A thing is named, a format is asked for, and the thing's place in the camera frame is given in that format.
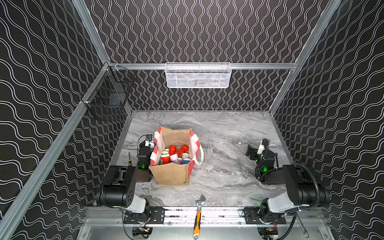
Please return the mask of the jute and red tote bag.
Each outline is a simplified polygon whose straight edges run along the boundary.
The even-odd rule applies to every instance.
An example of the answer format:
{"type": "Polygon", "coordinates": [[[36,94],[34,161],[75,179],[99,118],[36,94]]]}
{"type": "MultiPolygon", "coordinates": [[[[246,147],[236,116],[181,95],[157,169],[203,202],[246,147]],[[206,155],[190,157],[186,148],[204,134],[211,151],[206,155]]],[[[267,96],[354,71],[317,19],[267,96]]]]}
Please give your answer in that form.
{"type": "Polygon", "coordinates": [[[149,169],[157,184],[165,186],[185,186],[189,184],[190,176],[195,165],[204,163],[204,151],[198,136],[191,130],[172,130],[159,126],[154,134],[155,148],[150,156],[149,169]],[[187,164],[178,161],[164,161],[163,152],[174,146],[177,151],[187,146],[185,153],[189,154],[187,164]]]}

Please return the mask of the red flashlight back row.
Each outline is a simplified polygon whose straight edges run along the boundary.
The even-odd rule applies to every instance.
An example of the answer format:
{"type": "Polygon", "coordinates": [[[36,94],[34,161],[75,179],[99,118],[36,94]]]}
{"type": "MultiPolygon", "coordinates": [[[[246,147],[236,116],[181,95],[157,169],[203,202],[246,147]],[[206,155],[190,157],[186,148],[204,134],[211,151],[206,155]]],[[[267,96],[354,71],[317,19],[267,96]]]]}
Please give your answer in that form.
{"type": "Polygon", "coordinates": [[[179,150],[176,151],[176,153],[177,153],[177,155],[179,157],[181,157],[182,154],[188,153],[188,151],[189,151],[189,146],[188,145],[183,145],[179,150]]]}

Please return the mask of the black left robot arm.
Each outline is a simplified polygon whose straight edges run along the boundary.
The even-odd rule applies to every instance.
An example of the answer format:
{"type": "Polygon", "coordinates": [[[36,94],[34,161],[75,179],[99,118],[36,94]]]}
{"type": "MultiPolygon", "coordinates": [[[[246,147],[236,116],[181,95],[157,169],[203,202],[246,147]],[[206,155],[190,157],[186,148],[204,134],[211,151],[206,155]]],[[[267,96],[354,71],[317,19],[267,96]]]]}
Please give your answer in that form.
{"type": "Polygon", "coordinates": [[[152,173],[149,170],[151,154],[156,146],[152,134],[139,137],[137,141],[138,163],[133,166],[110,166],[96,196],[98,207],[120,209],[123,217],[132,217],[139,223],[151,219],[149,201],[135,194],[136,183],[149,182],[152,173]]]}

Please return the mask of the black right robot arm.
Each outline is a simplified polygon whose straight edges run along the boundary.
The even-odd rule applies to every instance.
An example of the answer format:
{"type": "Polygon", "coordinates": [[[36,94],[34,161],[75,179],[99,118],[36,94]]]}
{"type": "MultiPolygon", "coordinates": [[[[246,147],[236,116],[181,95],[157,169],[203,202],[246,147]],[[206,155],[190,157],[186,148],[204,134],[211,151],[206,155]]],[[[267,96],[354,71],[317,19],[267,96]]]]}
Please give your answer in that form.
{"type": "Polygon", "coordinates": [[[263,224],[278,224],[284,215],[301,209],[322,207],[329,202],[330,193],[314,170],[300,163],[279,166],[278,154],[270,150],[270,141],[262,139],[259,147],[248,145],[246,156],[255,161],[255,177],[262,185],[285,185],[286,191],[264,199],[255,216],[263,224]]]}

